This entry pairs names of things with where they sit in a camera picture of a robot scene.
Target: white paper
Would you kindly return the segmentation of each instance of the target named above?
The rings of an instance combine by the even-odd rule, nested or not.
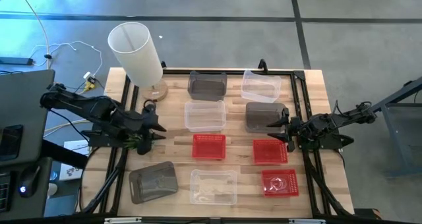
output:
[[[64,147],[69,150],[73,150],[74,152],[77,152],[79,154],[83,154],[83,155],[89,154],[88,143],[85,140],[65,142]],[[61,164],[60,176],[59,176],[60,181],[80,179],[81,175],[82,175],[82,169],[78,169],[66,164]]]

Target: transparent plastic box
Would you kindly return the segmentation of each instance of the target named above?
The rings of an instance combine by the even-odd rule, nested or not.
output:
[[[263,76],[246,70],[243,74],[241,96],[253,101],[272,103],[280,96],[282,79],[279,76]]]
[[[237,202],[235,171],[200,171],[191,173],[191,203],[234,205]]]
[[[279,121],[284,108],[282,103],[249,102],[246,104],[246,131],[257,133],[280,133],[281,128],[270,128],[267,125]]]
[[[192,99],[219,101],[227,90],[227,74],[201,74],[192,71],[187,91]]]
[[[223,101],[185,103],[185,126],[189,131],[220,131],[225,125],[226,107]]]

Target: computer mouse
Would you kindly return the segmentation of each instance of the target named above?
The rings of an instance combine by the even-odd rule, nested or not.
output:
[[[18,192],[21,197],[29,198],[35,194],[40,171],[38,164],[31,164],[22,171],[18,180]]]

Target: lamp base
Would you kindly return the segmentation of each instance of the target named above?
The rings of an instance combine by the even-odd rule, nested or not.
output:
[[[166,97],[168,88],[165,80],[161,79],[157,84],[151,87],[139,88],[139,91],[145,99],[160,101]]]

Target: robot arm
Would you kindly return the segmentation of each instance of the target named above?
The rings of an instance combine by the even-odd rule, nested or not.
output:
[[[128,139],[133,141],[133,138],[137,138],[136,146],[140,155],[151,150],[153,140],[165,138],[151,132],[151,129],[166,131],[158,124],[156,105],[152,101],[146,101],[142,113],[139,114],[136,111],[122,110],[119,102],[107,96],[86,98],[66,91],[63,84],[52,84],[41,97],[40,103],[48,110],[66,109],[101,128],[82,131],[88,137],[107,136],[120,141],[122,146]]]
[[[282,118],[269,127],[286,126],[285,132],[281,134],[268,134],[287,144],[287,150],[292,152],[295,149],[292,136],[297,136],[303,148],[313,150],[320,148],[321,143],[329,144],[324,148],[340,149],[353,142],[353,138],[338,134],[340,127],[352,123],[373,123],[376,115],[367,102],[356,105],[356,109],[340,114],[317,114],[313,115],[308,121],[303,122],[299,117],[292,117],[289,122],[289,112],[284,108]]]

